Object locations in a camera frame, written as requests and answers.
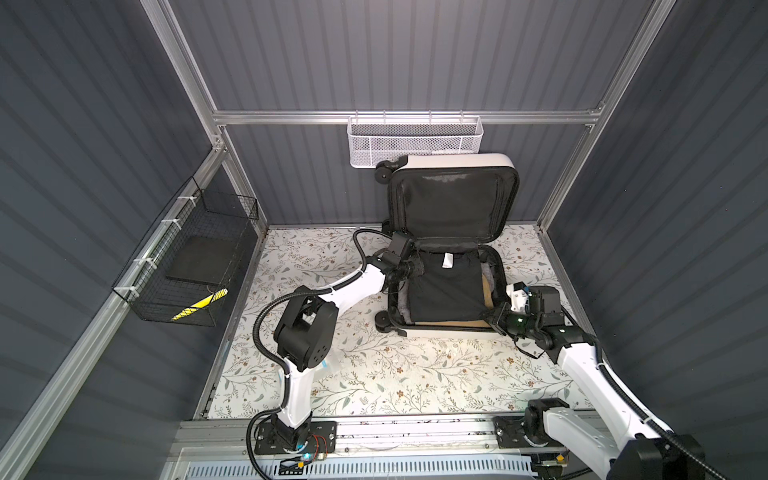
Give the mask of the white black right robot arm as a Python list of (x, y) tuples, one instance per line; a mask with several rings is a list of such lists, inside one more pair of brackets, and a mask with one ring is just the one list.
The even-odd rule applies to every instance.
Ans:
[(519, 282), (482, 319), (513, 342), (533, 341), (585, 394), (607, 429), (600, 432), (560, 398), (531, 400), (519, 421), (495, 418), (500, 446), (558, 443), (601, 479), (719, 478), (692, 436), (675, 433), (618, 378), (597, 338), (575, 324), (555, 288)]

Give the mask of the white hard-shell suitcase black lining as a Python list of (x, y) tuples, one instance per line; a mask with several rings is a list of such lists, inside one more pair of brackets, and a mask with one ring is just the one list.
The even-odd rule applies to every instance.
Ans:
[[(477, 251), (494, 307), (503, 302), (507, 277), (501, 255), (492, 243), (503, 233), (520, 186), (519, 173), (507, 155), (407, 155), (379, 163), (374, 175), (387, 190), (384, 233), (400, 232), (412, 237), (418, 260), (418, 253), (423, 251)], [(424, 272), (420, 260), (419, 265), (416, 275)], [(498, 334), (487, 323), (484, 327), (414, 324), (403, 309), (404, 290), (410, 278), (385, 289), (386, 307), (375, 316), (379, 332), (460, 337)]]

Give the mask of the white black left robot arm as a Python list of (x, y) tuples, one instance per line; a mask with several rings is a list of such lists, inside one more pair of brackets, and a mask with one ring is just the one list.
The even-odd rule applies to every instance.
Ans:
[(270, 422), (290, 448), (298, 450), (310, 436), (311, 386), (315, 371), (329, 354), (339, 317), (360, 301), (398, 281), (411, 256), (415, 240), (403, 233), (385, 236), (389, 244), (367, 255), (358, 236), (353, 243), (361, 264), (350, 274), (320, 289), (305, 286), (286, 296), (286, 308), (274, 331), (275, 357), (283, 371), (283, 398)]

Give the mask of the tan shorts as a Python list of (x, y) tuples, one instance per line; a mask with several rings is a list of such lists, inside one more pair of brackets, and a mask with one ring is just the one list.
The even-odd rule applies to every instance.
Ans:
[(411, 320), (419, 326), (484, 327), (483, 314), (494, 307), (482, 274), (444, 277), (424, 275), (409, 284)]

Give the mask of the black t-shirt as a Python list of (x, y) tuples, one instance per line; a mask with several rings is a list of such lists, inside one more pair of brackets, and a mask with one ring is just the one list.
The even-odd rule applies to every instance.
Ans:
[(424, 272), (408, 281), (408, 307), (415, 322), (474, 321), (486, 310), (477, 251), (419, 252)]

